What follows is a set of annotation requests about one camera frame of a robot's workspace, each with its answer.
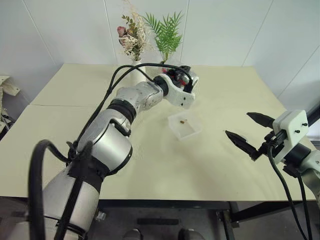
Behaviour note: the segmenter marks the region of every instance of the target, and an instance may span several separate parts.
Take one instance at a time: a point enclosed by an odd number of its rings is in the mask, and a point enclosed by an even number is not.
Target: tile grout line
[[[183,41],[182,41],[181,53],[180,53],[180,62],[181,62],[182,53],[184,50],[184,42],[185,42],[185,35],[186,35],[186,28],[187,28],[187,17],[188,17],[188,12],[189,12],[189,3],[190,3],[190,0],[188,0],[187,6],[186,6],[186,14],[185,14],[184,30],[183,30]]]
[[[273,3],[274,3],[274,0],[272,0],[272,2],[270,3],[270,6],[269,6],[269,8],[268,8],[268,11],[266,12],[266,14],[265,14],[265,16],[264,16],[264,19],[262,20],[262,23],[261,23],[261,26],[260,26],[259,30],[256,32],[256,35],[255,35],[255,37],[254,37],[254,39],[253,39],[253,42],[252,42],[252,44],[251,44],[251,46],[250,46],[250,48],[249,48],[248,53],[246,54],[246,56],[245,56],[245,58],[244,58],[244,60],[243,60],[243,63],[242,63],[242,65],[241,65],[241,67],[244,66],[244,64],[245,64],[245,62],[246,62],[246,60],[247,60],[247,58],[248,58],[248,56],[249,56],[249,54],[250,54],[250,52],[251,52],[251,49],[253,48],[253,46],[254,46],[254,44],[255,44],[255,42],[256,42],[256,39],[257,39],[257,37],[258,37],[258,35],[259,35],[259,33],[260,33],[260,30],[262,29],[262,26],[263,26],[264,23],[265,23],[265,20],[266,20],[268,14],[269,14],[269,11],[270,11],[271,6],[272,6]]]
[[[112,49],[113,49],[114,58],[115,58],[117,64],[119,64],[118,58],[117,58],[117,55],[116,55],[116,49],[115,49],[115,45],[114,45],[114,39],[113,39],[113,37],[112,37],[112,32],[111,32],[111,28],[110,28],[110,21],[109,21],[109,17],[108,17],[108,10],[107,10],[106,0],[103,0],[103,3],[104,3],[106,20],[108,21],[108,27],[109,27],[110,37],[111,37],[111,44],[112,44]]]
[[[31,21],[32,21],[32,24],[33,24],[35,30],[36,30],[37,33],[39,34],[39,36],[40,36],[40,38],[41,38],[41,40],[42,40],[42,43],[43,43],[44,47],[46,48],[46,50],[47,50],[47,52],[48,52],[51,60],[53,61],[54,65],[57,66],[57,63],[56,63],[56,61],[54,60],[54,58],[52,57],[51,52],[49,51],[49,48],[48,48],[48,46],[47,46],[47,44],[46,44],[46,42],[45,42],[45,40],[44,40],[44,37],[43,37],[42,34],[40,33],[40,31],[39,31],[39,29],[38,29],[38,27],[37,27],[37,25],[36,25],[36,23],[35,23],[32,15],[31,15],[31,13],[30,13],[30,10],[29,10],[27,4],[25,3],[25,0],[21,0],[21,1],[22,1],[23,5],[24,5],[24,7],[25,7],[25,9],[26,9],[26,11],[27,11],[27,13],[28,13]]]
[[[304,66],[307,64],[307,62],[310,60],[310,58],[315,54],[315,52],[318,50],[318,48],[320,47],[320,45],[318,45],[315,50],[312,52],[312,54],[308,57],[308,59],[305,61],[305,63],[300,67],[300,69],[296,72],[296,74],[293,76],[293,78],[291,79],[291,81],[285,86],[285,88],[280,92],[280,94],[277,96],[277,98],[279,98],[284,91],[289,87],[289,85],[293,82],[293,80],[295,80],[296,76],[300,73],[300,71],[304,68]]]

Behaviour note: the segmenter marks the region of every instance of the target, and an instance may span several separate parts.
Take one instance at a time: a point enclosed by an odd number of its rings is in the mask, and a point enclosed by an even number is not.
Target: white wall
[[[320,103],[319,0],[131,3],[142,15],[184,13],[183,44],[174,55],[183,63],[253,65],[287,108],[308,111]],[[9,112],[19,116],[63,63],[130,62],[116,31],[129,8],[123,0],[1,0],[0,75],[22,89],[5,97]],[[149,51],[143,60],[161,58]]]
[[[320,119],[309,127],[308,138],[311,141],[320,141]]]

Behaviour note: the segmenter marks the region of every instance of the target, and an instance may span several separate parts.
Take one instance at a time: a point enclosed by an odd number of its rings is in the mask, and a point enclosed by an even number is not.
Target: floor
[[[251,207],[258,202],[239,202],[239,209]],[[308,203],[313,239],[320,239],[320,211],[314,201]],[[300,223],[306,229],[304,213],[297,206]],[[25,204],[12,198],[0,197],[0,240],[5,240],[14,225],[24,220]],[[195,229],[206,240],[225,240],[223,224],[213,211],[206,209],[172,208],[105,208],[106,218],[93,221],[88,233],[89,240],[121,240],[132,228],[139,228],[144,240],[176,240],[181,228]],[[141,225],[140,218],[175,219],[176,225]],[[290,210],[241,222],[233,229],[236,240],[301,240]]]

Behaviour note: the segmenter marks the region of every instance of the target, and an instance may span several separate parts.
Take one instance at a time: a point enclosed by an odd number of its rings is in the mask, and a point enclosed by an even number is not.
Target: transparent container
[[[169,127],[180,140],[194,136],[202,131],[200,121],[191,111],[182,111],[168,117]]]

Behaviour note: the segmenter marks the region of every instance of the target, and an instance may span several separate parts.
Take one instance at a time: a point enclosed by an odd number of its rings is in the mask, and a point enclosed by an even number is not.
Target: table
[[[0,195],[27,196],[33,147],[51,140],[65,155],[107,88],[115,66],[64,64],[0,142]],[[133,156],[118,174],[105,179],[101,199],[191,201],[286,201],[269,161],[256,162],[235,147],[224,130],[246,136],[259,147],[270,131],[247,112],[279,116],[285,108],[252,67],[194,66],[200,83],[192,113],[203,131],[178,141],[167,117],[183,109],[163,100],[142,112],[132,124]],[[308,139],[302,143],[314,149]],[[43,182],[63,167],[45,155]],[[298,181],[283,174],[294,200],[301,199]],[[306,189],[306,197],[314,196]]]

